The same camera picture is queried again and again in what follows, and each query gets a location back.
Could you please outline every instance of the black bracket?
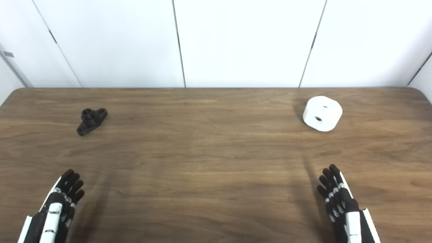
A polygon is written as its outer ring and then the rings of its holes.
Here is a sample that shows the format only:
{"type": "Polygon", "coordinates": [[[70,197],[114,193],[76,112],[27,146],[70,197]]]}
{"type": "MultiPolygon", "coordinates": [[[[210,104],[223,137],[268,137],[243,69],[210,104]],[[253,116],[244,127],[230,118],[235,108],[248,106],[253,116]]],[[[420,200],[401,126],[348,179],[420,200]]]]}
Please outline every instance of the black bracket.
{"type": "Polygon", "coordinates": [[[81,112],[81,120],[83,122],[76,129],[76,132],[80,136],[86,136],[91,131],[98,128],[107,116],[108,112],[104,108],[100,108],[97,111],[90,108],[84,109],[83,112],[81,112]]]}

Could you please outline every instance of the white plastic part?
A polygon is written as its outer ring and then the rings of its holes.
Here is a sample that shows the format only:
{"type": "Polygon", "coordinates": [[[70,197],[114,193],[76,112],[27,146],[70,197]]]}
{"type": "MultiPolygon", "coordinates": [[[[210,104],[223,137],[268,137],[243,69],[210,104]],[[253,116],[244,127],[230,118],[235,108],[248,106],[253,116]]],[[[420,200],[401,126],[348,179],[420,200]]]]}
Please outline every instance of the white plastic part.
{"type": "Polygon", "coordinates": [[[364,209],[363,214],[365,215],[366,222],[368,222],[368,226],[375,243],[381,243],[381,241],[379,240],[377,229],[375,228],[374,221],[372,220],[371,214],[369,213],[369,209],[364,209]]]}
{"type": "Polygon", "coordinates": [[[343,176],[342,172],[340,172],[339,174],[340,174],[340,177],[342,178],[342,181],[343,181],[343,187],[348,190],[349,195],[351,196],[351,198],[354,198],[353,194],[351,193],[351,190],[349,189],[348,183],[346,182],[345,177],[343,176]]]}
{"type": "Polygon", "coordinates": [[[303,113],[305,123],[318,131],[331,131],[342,116],[340,104],[325,96],[311,98],[303,113]]]}
{"type": "Polygon", "coordinates": [[[362,227],[360,224],[360,212],[346,213],[346,234],[349,243],[362,243],[362,227]]]}
{"type": "Polygon", "coordinates": [[[19,234],[18,243],[24,243],[27,232],[29,231],[30,223],[32,222],[32,216],[27,216],[22,226],[21,234],[19,234]]]}
{"type": "Polygon", "coordinates": [[[63,205],[58,202],[50,205],[39,243],[54,243],[62,207],[63,205]]]}

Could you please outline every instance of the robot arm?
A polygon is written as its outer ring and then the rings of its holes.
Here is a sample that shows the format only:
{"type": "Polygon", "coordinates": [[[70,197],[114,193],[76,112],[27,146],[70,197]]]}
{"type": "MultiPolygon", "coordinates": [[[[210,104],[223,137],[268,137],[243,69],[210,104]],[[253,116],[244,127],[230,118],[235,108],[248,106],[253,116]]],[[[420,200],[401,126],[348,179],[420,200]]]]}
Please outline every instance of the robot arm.
{"type": "Polygon", "coordinates": [[[332,164],[319,180],[336,243],[381,243],[369,210],[360,210],[340,170],[332,164]]]}
{"type": "Polygon", "coordinates": [[[27,216],[18,243],[64,243],[75,206],[84,196],[84,182],[72,169],[67,170],[49,191],[41,209],[27,216]]]}

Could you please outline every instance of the white wall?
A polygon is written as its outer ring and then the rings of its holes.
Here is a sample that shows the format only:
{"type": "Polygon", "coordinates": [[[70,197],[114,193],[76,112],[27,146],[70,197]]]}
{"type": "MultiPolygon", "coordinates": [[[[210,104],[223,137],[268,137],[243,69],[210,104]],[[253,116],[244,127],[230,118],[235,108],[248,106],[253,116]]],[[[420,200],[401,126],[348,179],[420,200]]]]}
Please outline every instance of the white wall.
{"type": "Polygon", "coordinates": [[[0,0],[0,51],[35,87],[184,87],[172,3],[187,87],[405,86],[432,52],[429,0],[327,0],[312,51],[325,0],[34,2],[0,0]]]}
{"type": "Polygon", "coordinates": [[[430,0],[328,0],[301,87],[405,86],[432,52],[430,0]]]}
{"type": "Polygon", "coordinates": [[[325,0],[175,0],[186,87],[298,87],[325,0]]]}
{"type": "Polygon", "coordinates": [[[0,105],[3,104],[12,91],[23,87],[21,81],[0,56],[0,105]]]}
{"type": "Polygon", "coordinates": [[[425,63],[420,72],[412,80],[409,87],[415,88],[423,92],[432,103],[432,58],[425,63]]]}
{"type": "Polygon", "coordinates": [[[0,0],[0,51],[33,87],[81,87],[31,0],[0,0]]]}
{"type": "Polygon", "coordinates": [[[35,0],[83,87],[184,87],[171,0],[35,0]]]}

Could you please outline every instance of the white cylinder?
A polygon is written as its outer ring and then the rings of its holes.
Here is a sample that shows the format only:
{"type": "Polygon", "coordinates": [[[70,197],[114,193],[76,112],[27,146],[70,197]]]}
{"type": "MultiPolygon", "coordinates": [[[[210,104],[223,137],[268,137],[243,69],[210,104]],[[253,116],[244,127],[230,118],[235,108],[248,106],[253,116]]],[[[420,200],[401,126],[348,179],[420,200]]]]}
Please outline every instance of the white cylinder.
{"type": "Polygon", "coordinates": [[[318,131],[331,131],[342,116],[342,107],[325,96],[311,98],[303,113],[305,123],[318,131]]]}

